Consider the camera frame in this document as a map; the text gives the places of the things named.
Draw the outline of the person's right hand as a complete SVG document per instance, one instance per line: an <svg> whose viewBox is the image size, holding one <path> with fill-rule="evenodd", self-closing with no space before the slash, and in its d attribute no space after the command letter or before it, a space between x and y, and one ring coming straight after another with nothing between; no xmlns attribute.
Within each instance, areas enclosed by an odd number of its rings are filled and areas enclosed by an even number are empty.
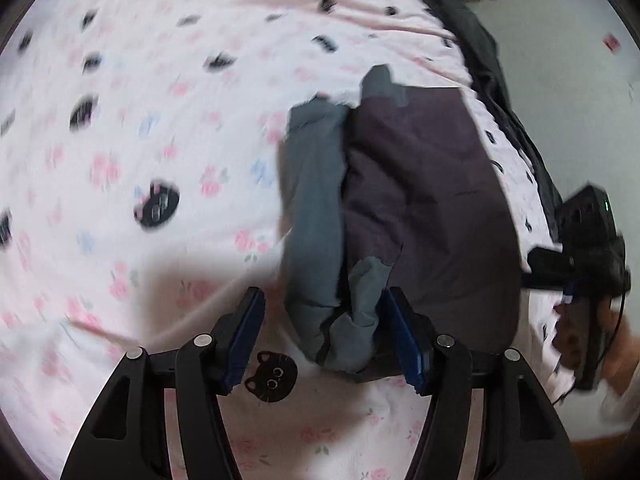
<svg viewBox="0 0 640 480"><path fill-rule="evenodd" d="M578 329L568 315L569 304L556 304L554 312L555 335L552 347L560 354L560 365L578 370L582 362L582 343ZM598 305L598 321L605 336L604 357L601 360L601 378L616 400L627 400L634 378L639 375L639 336L635 335L622 312L612 307L612 298L605 297Z"/></svg>

